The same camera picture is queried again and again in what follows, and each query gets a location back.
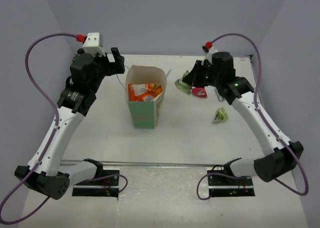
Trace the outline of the green paper bag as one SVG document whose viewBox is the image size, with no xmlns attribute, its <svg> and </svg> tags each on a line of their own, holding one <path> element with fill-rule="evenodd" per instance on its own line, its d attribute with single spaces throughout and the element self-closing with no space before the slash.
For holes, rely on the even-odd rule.
<svg viewBox="0 0 320 228">
<path fill-rule="evenodd" d="M 125 79 L 125 100 L 136 129 L 155 129 L 167 88 L 167 75 L 155 66 L 132 65 Z"/>
</svg>

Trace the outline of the green candy packet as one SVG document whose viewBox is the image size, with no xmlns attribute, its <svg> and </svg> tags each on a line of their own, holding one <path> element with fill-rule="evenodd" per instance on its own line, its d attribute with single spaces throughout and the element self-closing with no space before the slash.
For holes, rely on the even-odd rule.
<svg viewBox="0 0 320 228">
<path fill-rule="evenodd" d="M 191 95 L 192 93 L 192 87 L 190 85 L 188 85 L 187 83 L 183 82 L 183 78 L 185 78 L 187 75 L 189 74 L 189 71 L 187 70 L 181 78 L 177 79 L 174 82 L 175 87 L 180 90 L 181 92 L 187 94 L 187 95 Z"/>
</svg>

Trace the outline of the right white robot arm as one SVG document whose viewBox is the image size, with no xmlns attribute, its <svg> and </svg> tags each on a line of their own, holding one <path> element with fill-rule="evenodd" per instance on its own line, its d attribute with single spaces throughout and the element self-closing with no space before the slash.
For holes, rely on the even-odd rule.
<svg viewBox="0 0 320 228">
<path fill-rule="evenodd" d="M 196 87 L 215 87 L 218 94 L 245 120 L 255 135 L 264 154 L 261 158 L 236 158 L 224 165 L 223 180 L 235 184 L 241 177 L 259 177 L 270 182 L 297 166 L 303 153 L 303 145 L 286 136 L 262 107 L 254 100 L 254 88 L 250 82 L 236 75 L 234 58 L 228 52 L 208 54 L 204 60 L 196 60 L 183 82 Z"/>
</svg>

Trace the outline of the orange snack packet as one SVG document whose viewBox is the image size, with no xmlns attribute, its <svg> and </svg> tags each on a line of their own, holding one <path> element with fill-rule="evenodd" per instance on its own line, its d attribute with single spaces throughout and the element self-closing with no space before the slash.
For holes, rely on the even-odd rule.
<svg viewBox="0 0 320 228">
<path fill-rule="evenodd" d="M 129 84 L 128 98 L 132 102 L 147 102 L 163 93 L 163 88 L 157 83 Z"/>
</svg>

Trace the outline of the grey silver snack packet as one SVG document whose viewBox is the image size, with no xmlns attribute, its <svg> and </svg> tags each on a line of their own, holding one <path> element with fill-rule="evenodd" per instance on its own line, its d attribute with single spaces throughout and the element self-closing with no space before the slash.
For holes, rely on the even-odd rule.
<svg viewBox="0 0 320 228">
<path fill-rule="evenodd" d="M 223 102 L 225 100 L 219 93 L 217 94 L 217 98 L 220 102 Z"/>
</svg>

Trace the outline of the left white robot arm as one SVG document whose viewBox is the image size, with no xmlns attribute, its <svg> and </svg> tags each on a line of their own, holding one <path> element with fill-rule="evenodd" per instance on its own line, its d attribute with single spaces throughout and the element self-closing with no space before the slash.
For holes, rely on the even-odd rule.
<svg viewBox="0 0 320 228">
<path fill-rule="evenodd" d="M 19 165 L 14 172 L 29 189 L 58 200 L 73 185 L 87 181 L 96 185 L 103 181 L 103 165 L 99 161 L 86 158 L 68 168 L 61 168 L 60 164 L 73 134 L 95 102 L 104 77 L 125 72 L 125 58 L 118 48 L 110 50 L 113 62 L 106 55 L 77 51 L 65 88 L 54 105 L 58 115 L 36 154 L 27 165 Z"/>
</svg>

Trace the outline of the light green snack packet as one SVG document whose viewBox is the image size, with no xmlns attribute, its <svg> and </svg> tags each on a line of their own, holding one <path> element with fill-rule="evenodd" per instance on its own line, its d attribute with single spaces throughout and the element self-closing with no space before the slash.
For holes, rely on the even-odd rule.
<svg viewBox="0 0 320 228">
<path fill-rule="evenodd" d="M 229 119 L 228 114 L 224 107 L 220 107 L 216 110 L 213 123 L 222 123 Z"/>
</svg>

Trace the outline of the red triangular snack packet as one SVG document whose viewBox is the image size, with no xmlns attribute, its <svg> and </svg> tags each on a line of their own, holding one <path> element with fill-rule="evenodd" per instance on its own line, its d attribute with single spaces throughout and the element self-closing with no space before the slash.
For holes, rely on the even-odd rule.
<svg viewBox="0 0 320 228">
<path fill-rule="evenodd" d="M 191 91 L 191 94 L 193 96 L 198 97 L 198 98 L 207 98 L 208 97 L 207 92 L 204 87 L 194 87 Z"/>
</svg>

